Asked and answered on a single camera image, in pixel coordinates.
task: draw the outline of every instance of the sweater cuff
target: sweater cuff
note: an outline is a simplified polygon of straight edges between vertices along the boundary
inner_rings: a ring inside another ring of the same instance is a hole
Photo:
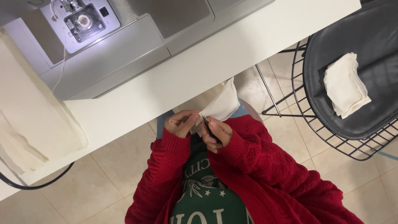
[[[168,151],[170,153],[179,153],[189,150],[190,142],[191,142],[190,133],[188,133],[187,137],[180,138],[170,133],[165,128],[163,128],[162,148],[164,151]]]
[[[219,153],[229,162],[235,162],[242,158],[242,154],[247,147],[246,140],[244,140],[236,131],[232,133],[231,141],[224,148],[220,149]]]

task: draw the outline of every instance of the scissors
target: scissors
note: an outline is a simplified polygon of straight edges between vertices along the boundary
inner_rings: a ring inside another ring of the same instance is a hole
[[[222,142],[219,140],[219,138],[217,138],[210,130],[209,128],[209,120],[205,117],[202,116],[203,118],[203,122],[205,123],[205,126],[207,128],[207,132],[209,133],[210,137],[214,138],[216,140],[217,143],[222,144]]]

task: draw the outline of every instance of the sleeve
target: sleeve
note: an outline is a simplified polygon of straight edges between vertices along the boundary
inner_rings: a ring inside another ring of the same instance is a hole
[[[163,129],[163,138],[151,144],[152,153],[129,207],[126,224],[153,224],[182,177],[189,158],[190,136],[179,138]]]
[[[321,223],[363,223],[342,204],[343,193],[317,171],[308,171],[272,143],[260,123],[245,133],[234,130],[230,143],[220,150],[227,163],[253,179],[283,190],[306,207]]]

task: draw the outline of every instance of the tile floor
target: tile floor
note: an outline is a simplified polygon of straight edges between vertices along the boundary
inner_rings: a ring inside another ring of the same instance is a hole
[[[293,53],[284,53],[259,63],[276,100],[291,92],[292,59]],[[257,112],[272,105],[255,67],[236,75],[235,85],[239,96]],[[299,112],[293,97],[279,108],[286,114]],[[303,118],[262,118],[274,142],[298,163],[316,169],[323,179],[335,183],[344,192],[343,204],[364,223],[398,223],[398,161],[376,155],[359,162],[329,148]],[[156,120],[152,120],[81,158],[54,184],[6,198],[0,202],[0,224],[124,223],[133,193],[146,169],[155,133]],[[398,156],[397,148],[398,141],[384,151]],[[47,182],[59,172],[37,184]]]

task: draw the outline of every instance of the black cable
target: black cable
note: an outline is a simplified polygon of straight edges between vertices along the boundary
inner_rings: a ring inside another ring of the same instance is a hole
[[[39,185],[39,186],[29,187],[29,186],[19,185],[17,183],[12,182],[10,179],[8,179],[6,176],[4,176],[4,174],[2,174],[1,172],[0,172],[0,180],[4,181],[6,184],[10,185],[11,187],[14,187],[14,188],[17,188],[17,189],[20,189],[20,190],[37,190],[37,189],[40,189],[40,188],[43,188],[43,187],[47,187],[48,185],[50,185],[50,184],[54,183],[55,181],[57,181],[58,179],[60,179],[63,175],[65,175],[65,173],[67,173],[71,169],[73,164],[74,164],[74,162],[71,163],[64,172],[62,172],[59,176],[54,178],[52,181],[47,182],[47,183],[45,183],[43,185]]]

